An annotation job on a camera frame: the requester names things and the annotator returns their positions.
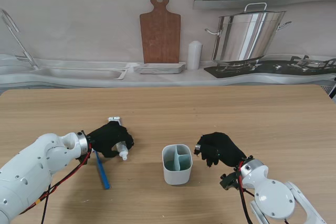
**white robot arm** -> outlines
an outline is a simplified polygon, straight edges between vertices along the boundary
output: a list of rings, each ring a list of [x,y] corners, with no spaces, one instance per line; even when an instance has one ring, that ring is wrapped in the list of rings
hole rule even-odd
[[[87,153],[82,132],[48,133],[20,151],[0,169],[0,223],[9,224],[39,199],[57,171]]]
[[[260,224],[269,224],[267,217],[288,220],[294,212],[295,201],[307,214],[304,224],[326,224],[308,199],[291,182],[285,184],[268,179],[268,167],[257,159],[251,159],[241,167],[242,186],[255,190],[255,200],[250,206]]]

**white candle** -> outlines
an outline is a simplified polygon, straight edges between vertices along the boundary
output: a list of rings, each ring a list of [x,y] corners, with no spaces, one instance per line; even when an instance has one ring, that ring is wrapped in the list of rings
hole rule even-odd
[[[187,58],[187,69],[195,70],[200,68],[200,60],[202,54],[202,43],[199,41],[193,41],[189,44],[188,58]]]

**cutting board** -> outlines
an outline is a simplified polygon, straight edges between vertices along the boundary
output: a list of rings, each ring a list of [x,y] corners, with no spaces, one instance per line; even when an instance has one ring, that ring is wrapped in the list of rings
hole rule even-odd
[[[178,63],[181,16],[166,9],[169,0],[151,0],[153,11],[140,15],[144,63]]]

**table surface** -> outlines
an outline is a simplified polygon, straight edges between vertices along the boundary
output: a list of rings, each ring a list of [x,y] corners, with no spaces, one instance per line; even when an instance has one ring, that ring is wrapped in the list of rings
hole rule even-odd
[[[170,186],[163,179],[164,146],[183,143],[193,150],[202,134],[224,132],[269,167],[269,178],[296,184],[332,223],[335,115],[325,92],[307,85],[11,90],[0,96],[0,166],[42,134],[89,133],[120,116],[135,146],[126,162],[103,159],[112,189],[103,189],[91,155],[49,198],[45,224],[246,223],[239,192],[219,185],[219,177],[232,172],[224,164],[208,168],[193,155],[187,184]],[[54,181],[76,165],[71,162]],[[12,224],[40,223],[43,205]],[[289,222],[304,221],[297,206]]]

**white bottle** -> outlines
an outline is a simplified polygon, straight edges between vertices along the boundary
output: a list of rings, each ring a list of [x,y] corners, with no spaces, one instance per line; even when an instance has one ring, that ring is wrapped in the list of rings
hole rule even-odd
[[[128,149],[126,147],[125,141],[119,142],[118,144],[116,144],[116,146],[117,151],[119,152],[119,156],[122,157],[122,160],[126,161],[128,155]]]
[[[187,69],[196,70],[200,68],[200,60],[202,54],[202,44],[199,41],[193,41],[189,44]]]

